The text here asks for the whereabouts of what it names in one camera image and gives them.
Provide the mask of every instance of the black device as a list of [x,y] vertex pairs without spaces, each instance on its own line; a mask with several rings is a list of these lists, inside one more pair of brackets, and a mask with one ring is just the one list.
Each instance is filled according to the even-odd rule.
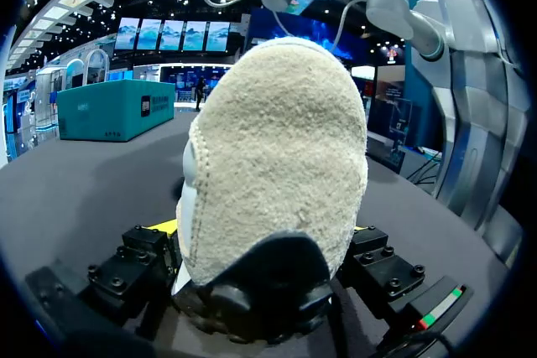
[[[206,286],[190,282],[172,299],[180,259],[177,232],[136,226],[113,256],[88,267],[85,281],[58,264],[29,274],[34,315],[54,343],[84,356],[115,356],[117,348],[152,356],[158,347],[150,341],[170,305],[199,329],[238,343],[278,344],[310,333],[328,314],[337,347],[346,350],[326,262],[305,234],[274,234]],[[372,226],[355,230],[336,279],[388,323],[375,357],[418,356],[437,341],[451,349],[441,332],[472,296],[449,277],[424,285],[425,267],[397,256],[388,235]],[[138,321],[134,334],[121,329],[130,319]]]

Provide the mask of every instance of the terry cloth fabric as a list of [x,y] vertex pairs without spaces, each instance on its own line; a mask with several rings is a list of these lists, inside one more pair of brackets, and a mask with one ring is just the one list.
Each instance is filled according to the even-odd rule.
[[358,90],[332,54],[297,38],[247,52],[190,127],[197,194],[180,243],[192,280],[209,283],[281,231],[310,236],[333,276],[367,185],[366,136]]

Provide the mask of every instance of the bolt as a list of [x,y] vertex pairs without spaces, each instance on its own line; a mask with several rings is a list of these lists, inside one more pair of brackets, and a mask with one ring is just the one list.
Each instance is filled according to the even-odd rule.
[[416,264],[412,268],[412,277],[421,277],[425,274],[425,266],[422,264]]
[[110,284],[114,287],[114,288],[122,288],[125,286],[125,282],[119,278],[119,277],[114,277],[112,279],[112,281],[110,282]]
[[149,261],[149,255],[146,252],[140,252],[137,255],[137,258],[142,263],[147,263]]
[[393,246],[385,246],[383,251],[381,252],[383,256],[389,257],[394,254],[394,247]]
[[49,302],[49,295],[46,293],[46,291],[41,291],[39,293],[39,299],[41,299],[41,302],[47,303]]
[[99,272],[99,267],[97,267],[95,264],[92,264],[87,268],[87,273],[90,276],[90,278],[97,277],[98,272]]
[[388,281],[388,286],[391,289],[397,289],[401,286],[401,282],[399,281],[398,278],[392,278],[391,280]]
[[360,262],[363,264],[369,264],[373,261],[373,254],[371,252],[365,252],[362,257],[360,257]]

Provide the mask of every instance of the sign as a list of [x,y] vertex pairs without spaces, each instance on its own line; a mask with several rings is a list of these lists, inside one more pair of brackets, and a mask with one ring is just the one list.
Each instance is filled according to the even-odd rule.
[[23,90],[17,92],[17,103],[26,102],[30,99],[30,90]]

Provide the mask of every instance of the large screen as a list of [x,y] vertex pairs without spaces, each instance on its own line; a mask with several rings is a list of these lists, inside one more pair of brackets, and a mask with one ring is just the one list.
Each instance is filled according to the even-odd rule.
[[[284,27],[294,36],[316,42],[324,49],[330,50],[332,48],[337,34],[336,27],[332,27],[321,21],[294,16],[288,13],[280,13],[279,19]],[[272,12],[266,8],[253,10],[250,20],[249,38],[273,39],[286,36],[285,32],[276,22]],[[357,64],[365,65],[367,52],[367,43],[363,39],[343,31],[333,54],[342,59],[352,60]]]
[[202,50],[206,21],[189,21],[186,24],[183,50]]
[[207,51],[224,52],[227,47],[227,36],[229,35],[229,23],[213,21],[209,25],[207,35]]
[[134,49],[139,18],[122,18],[117,29],[116,49]]
[[183,21],[164,21],[164,28],[160,37],[160,50],[179,50],[179,42],[183,34],[183,24]]
[[151,18],[145,18],[142,21],[142,28],[138,36],[138,45],[136,49],[154,50],[157,48],[157,38],[159,37],[160,21]]

